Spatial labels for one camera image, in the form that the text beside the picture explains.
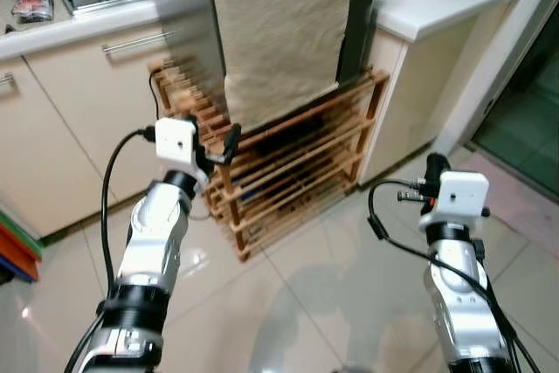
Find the cabinet door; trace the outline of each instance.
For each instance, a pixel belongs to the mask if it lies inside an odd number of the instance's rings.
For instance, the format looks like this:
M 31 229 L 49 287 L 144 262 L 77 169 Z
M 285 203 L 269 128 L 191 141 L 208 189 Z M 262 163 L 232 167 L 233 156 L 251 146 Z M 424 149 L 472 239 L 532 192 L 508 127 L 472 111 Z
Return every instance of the cabinet door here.
M 362 182 L 400 162 L 437 135 L 444 121 L 436 110 L 442 100 L 448 101 L 443 98 L 445 85 L 474 22 L 475 17 L 469 18 L 405 49 L 399 70 L 391 76 Z
M 359 183 L 366 183 L 375 173 L 376 170 L 372 167 L 371 161 L 373 159 L 373 150 L 375 149 L 376 138 L 378 137 L 379 128 L 383 124 L 383 117 L 386 109 L 390 103 L 390 98 L 394 93 L 394 85 L 398 79 L 400 70 L 402 69 L 402 62 L 407 52 L 407 44 L 401 39 L 386 31 L 377 29 L 373 37 L 372 46 L 369 55 L 369 65 L 373 66 L 375 70 L 384 70 L 390 75 L 388 85 L 383 92 L 383 96 L 378 103 L 376 110 L 376 123 L 373 127 L 371 136 L 369 138 L 369 146 L 363 165 L 359 174 Z
M 0 202 L 41 236 L 99 209 L 99 174 L 22 59 L 0 63 L 0 124 Z
M 161 26 L 153 24 L 26 57 L 100 173 L 122 137 L 155 122 L 147 65 L 169 56 L 157 35 Z M 154 144 L 137 137 L 119 154 L 111 191 L 130 197 L 159 172 Z

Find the white tile floor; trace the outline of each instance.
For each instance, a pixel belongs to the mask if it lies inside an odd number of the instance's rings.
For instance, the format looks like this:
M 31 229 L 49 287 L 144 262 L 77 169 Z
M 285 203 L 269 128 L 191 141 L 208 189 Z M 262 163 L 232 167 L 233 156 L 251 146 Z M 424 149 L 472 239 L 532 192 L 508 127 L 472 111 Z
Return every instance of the white tile floor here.
M 506 220 L 522 236 L 559 258 L 559 211 L 556 201 L 532 190 L 481 153 L 472 154 L 460 168 L 483 173 L 493 185 L 486 203 L 495 216 Z
M 423 168 L 420 157 L 396 175 Z M 378 200 L 387 229 L 425 249 L 418 208 L 394 197 L 385 191 Z M 110 217 L 115 266 L 129 211 Z M 445 371 L 424 263 L 379 243 L 365 214 L 366 197 L 356 193 L 246 264 L 213 221 L 191 222 L 160 371 L 329 373 L 349 362 L 376 373 Z M 501 305 L 542 372 L 559 371 L 557 259 L 495 218 L 485 228 Z M 37 285 L 0 287 L 0 373 L 62 371 L 106 287 L 99 225 L 49 247 L 40 272 Z

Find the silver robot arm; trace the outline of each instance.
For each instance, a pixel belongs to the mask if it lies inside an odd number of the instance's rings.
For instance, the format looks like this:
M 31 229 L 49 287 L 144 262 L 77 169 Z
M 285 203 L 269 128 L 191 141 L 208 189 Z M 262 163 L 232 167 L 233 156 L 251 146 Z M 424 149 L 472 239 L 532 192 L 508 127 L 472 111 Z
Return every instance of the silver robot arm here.
M 195 189 L 203 189 L 214 164 L 230 164 L 240 126 L 225 139 L 224 154 L 206 155 L 195 118 L 155 124 L 157 157 L 167 170 L 134 207 L 127 247 L 110 298 L 102 302 L 79 373 L 151 372 L 162 359 L 162 329 L 180 265 Z
M 411 189 L 398 192 L 398 201 L 424 204 L 419 227 L 425 233 L 428 253 L 392 239 L 383 227 L 374 210 L 375 190 L 383 184 Z M 429 260 L 424 284 L 451 373 L 520 372 L 512 342 L 514 330 L 494 299 L 483 267 L 483 243 L 470 237 L 481 217 L 489 215 L 483 207 L 488 188 L 483 175 L 452 171 L 444 156 L 431 154 L 424 178 L 416 182 L 380 180 L 369 193 L 368 220 L 378 238 Z
M 419 222 L 428 253 L 487 290 L 483 256 L 475 249 L 480 242 L 472 241 L 470 233 L 477 229 L 482 214 L 487 214 L 483 206 L 489 182 L 479 173 L 451 171 L 441 155 L 430 155 L 427 165 L 425 179 L 436 185 L 434 191 L 425 191 L 435 200 L 422 209 Z M 429 264 L 424 284 L 435 307 L 435 327 L 451 372 L 512 371 L 507 342 L 491 308 L 464 279 Z

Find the floor tile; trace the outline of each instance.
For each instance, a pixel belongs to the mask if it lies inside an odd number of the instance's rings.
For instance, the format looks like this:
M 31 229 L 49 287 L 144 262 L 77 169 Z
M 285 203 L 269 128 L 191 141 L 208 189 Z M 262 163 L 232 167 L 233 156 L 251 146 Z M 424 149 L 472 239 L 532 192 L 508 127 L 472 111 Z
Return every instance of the floor tile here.
M 329 373 L 340 365 L 268 261 L 168 325 L 161 371 Z
M 111 214 L 108 220 L 109 244 L 115 274 L 121 264 L 126 248 L 126 236 L 132 204 Z M 201 216 L 206 210 L 197 198 L 192 207 L 193 216 Z M 105 266 L 100 241 L 100 224 L 86 227 L 86 239 L 93 255 L 95 269 L 103 290 L 107 289 Z M 241 263 L 225 237 L 220 226 L 213 220 L 190 220 L 186 237 L 181 243 L 181 267 L 175 290 L 169 304 L 168 321 L 188 311 L 214 293 L 228 281 L 240 275 L 248 267 L 262 261 L 264 255 L 255 255 Z
M 413 179 L 413 173 L 423 175 L 426 154 L 428 153 L 430 152 L 425 152 L 410 161 L 396 171 L 394 177 Z M 469 162 L 468 160 L 471 157 L 472 153 L 469 150 L 460 148 L 451 155 L 449 161 L 453 168 L 458 169 L 460 164 Z M 398 190 L 401 190 L 401 188 L 385 187 L 378 190 L 375 196 L 378 196 L 376 202 L 379 203 L 379 212 L 385 218 L 391 212 L 392 217 L 401 220 L 410 230 L 414 231 L 424 240 L 425 234 L 418 229 L 421 204 L 399 203 L 396 198 Z M 528 242 L 526 238 L 493 216 L 482 219 L 480 221 L 480 228 L 477 231 L 473 231 L 472 236 L 481 238 L 484 241 L 487 256 L 486 267 L 490 279 L 495 279 Z
M 549 95 L 559 100 L 559 53 L 549 58 L 543 70 L 537 76 L 535 84 L 540 88 L 549 92 Z
M 538 344 L 534 339 L 526 333 L 517 323 L 513 321 L 514 327 L 522 343 L 528 349 L 528 352 L 534 359 L 536 365 L 542 373 L 551 373 L 559 371 L 559 361 L 555 359 L 546 349 Z M 519 361 L 523 372 L 532 371 L 526 360 L 519 352 Z M 429 355 L 415 368 L 411 373 L 448 373 L 446 361 L 440 345 L 437 343 Z
M 461 165 L 478 170 L 489 180 L 486 203 L 492 213 L 559 258 L 559 207 L 480 154 Z
M 553 136 L 535 151 L 518 170 L 537 181 L 543 188 L 559 195 L 559 138 Z
M 314 217 L 311 217 L 310 219 L 308 219 L 304 223 L 302 223 L 298 226 L 295 226 L 283 238 L 281 238 L 278 241 L 270 244 L 269 246 L 266 246 L 264 251 L 268 254 L 274 253 L 277 250 L 279 250 L 280 248 L 282 248 L 283 246 L 289 244 L 290 242 L 292 242 L 293 240 L 298 238 L 301 234 L 303 234 L 307 231 L 312 231 L 312 230 L 320 229 L 320 228 L 321 228 L 321 215 L 316 215 Z
M 40 281 L 0 287 L 0 372 L 60 372 L 101 290 L 82 232 L 45 249 Z
M 269 258 L 336 353 L 376 373 L 402 372 L 436 339 L 423 286 L 425 263 L 379 242 L 364 195 L 344 200 Z M 384 218 L 404 242 L 426 244 L 397 218 Z
M 557 260 L 530 244 L 494 283 L 503 309 L 556 355 L 559 355 L 558 273 Z
M 556 134 L 557 107 L 533 86 L 519 100 L 502 98 L 475 135 L 475 142 L 509 164 L 520 165 Z

